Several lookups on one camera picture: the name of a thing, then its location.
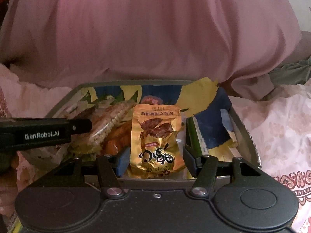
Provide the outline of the clear floral cracker pack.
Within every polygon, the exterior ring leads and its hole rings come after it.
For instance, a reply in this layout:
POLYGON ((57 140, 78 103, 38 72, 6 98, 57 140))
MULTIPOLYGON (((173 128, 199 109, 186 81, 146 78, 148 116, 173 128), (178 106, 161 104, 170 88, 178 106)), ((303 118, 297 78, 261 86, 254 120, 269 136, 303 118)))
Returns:
POLYGON ((112 128, 120 124, 135 105, 136 102, 130 99, 110 105, 107 108, 96 108, 89 117, 92 122, 91 131, 74 138, 71 151, 76 155, 98 155, 101 151, 101 144, 111 133, 112 128))

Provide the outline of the orange snack bag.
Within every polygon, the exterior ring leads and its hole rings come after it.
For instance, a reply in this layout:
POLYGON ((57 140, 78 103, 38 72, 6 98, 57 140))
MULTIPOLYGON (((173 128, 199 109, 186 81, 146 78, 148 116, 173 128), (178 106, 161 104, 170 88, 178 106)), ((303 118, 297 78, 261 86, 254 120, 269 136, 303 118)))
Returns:
POLYGON ((131 145, 132 120, 113 127, 109 135, 101 143, 101 155, 115 156, 131 145))

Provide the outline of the gold snack packet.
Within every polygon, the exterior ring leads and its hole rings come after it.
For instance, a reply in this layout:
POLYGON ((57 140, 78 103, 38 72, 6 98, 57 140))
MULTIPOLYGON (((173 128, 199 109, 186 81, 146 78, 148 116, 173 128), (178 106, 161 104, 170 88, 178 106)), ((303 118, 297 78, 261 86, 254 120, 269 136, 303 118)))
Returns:
POLYGON ((182 156, 184 131, 179 106, 135 106, 128 175, 139 179, 178 177, 186 167, 182 156))

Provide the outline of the grey green cloth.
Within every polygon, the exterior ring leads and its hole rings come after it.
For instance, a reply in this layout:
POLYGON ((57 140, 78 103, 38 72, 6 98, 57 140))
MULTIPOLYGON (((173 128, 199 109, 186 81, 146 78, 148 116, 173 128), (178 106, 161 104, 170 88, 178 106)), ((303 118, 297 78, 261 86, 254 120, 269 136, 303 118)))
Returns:
POLYGON ((310 32, 301 34, 292 54, 269 73, 275 86, 305 84, 310 79, 310 32))

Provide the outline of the pink curtain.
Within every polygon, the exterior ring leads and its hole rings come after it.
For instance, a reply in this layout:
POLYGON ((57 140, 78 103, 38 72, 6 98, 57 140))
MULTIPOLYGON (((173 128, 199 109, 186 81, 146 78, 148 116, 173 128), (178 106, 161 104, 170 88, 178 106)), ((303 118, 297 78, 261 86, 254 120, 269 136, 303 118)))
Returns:
POLYGON ((259 100, 300 40, 288 0, 10 0, 1 63, 45 87, 209 77, 259 100))

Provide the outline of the green wrapper packet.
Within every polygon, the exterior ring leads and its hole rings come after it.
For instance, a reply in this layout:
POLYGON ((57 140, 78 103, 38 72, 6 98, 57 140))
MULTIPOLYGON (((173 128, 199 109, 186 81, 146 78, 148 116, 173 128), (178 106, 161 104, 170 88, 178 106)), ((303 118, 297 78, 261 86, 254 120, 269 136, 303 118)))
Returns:
POLYGON ((197 119, 192 116, 187 118, 187 131, 190 142, 190 153, 195 157, 209 156, 209 151, 206 142, 203 138, 202 132, 200 131, 197 119))

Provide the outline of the floral pink bedsheet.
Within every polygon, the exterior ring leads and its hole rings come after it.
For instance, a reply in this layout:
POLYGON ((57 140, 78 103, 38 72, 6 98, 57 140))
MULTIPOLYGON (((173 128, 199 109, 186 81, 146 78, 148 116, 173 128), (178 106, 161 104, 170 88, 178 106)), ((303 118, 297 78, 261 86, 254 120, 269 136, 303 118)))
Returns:
MULTIPOLYGON (((1 65, 1 117, 44 117, 70 91, 20 82, 1 65)), ((310 232, 310 81, 277 86, 264 101, 237 97, 231 101, 259 152, 263 170, 298 198, 293 228, 310 232)))

